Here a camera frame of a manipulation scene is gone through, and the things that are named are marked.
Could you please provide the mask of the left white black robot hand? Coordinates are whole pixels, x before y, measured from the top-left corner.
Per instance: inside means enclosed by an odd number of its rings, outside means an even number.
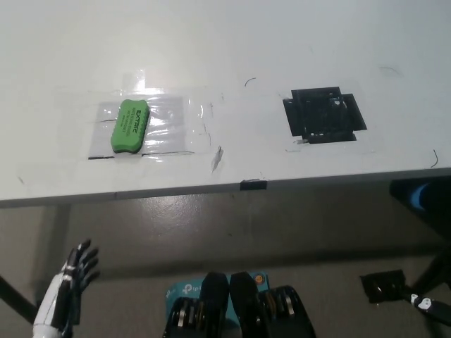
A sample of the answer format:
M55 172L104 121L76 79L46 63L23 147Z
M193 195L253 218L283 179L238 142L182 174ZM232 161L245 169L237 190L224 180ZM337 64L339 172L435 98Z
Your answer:
M32 326L34 338L73 336L73 328L80 324L82 294L100 276L98 253L89 239L72 248L38 308Z

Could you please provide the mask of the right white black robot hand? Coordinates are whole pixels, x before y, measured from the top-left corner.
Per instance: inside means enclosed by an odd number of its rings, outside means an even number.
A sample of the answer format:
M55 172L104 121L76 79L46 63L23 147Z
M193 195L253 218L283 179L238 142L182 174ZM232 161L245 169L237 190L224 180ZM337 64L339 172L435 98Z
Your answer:
M450 326L450 305L418 294L411 294L410 303L431 320Z

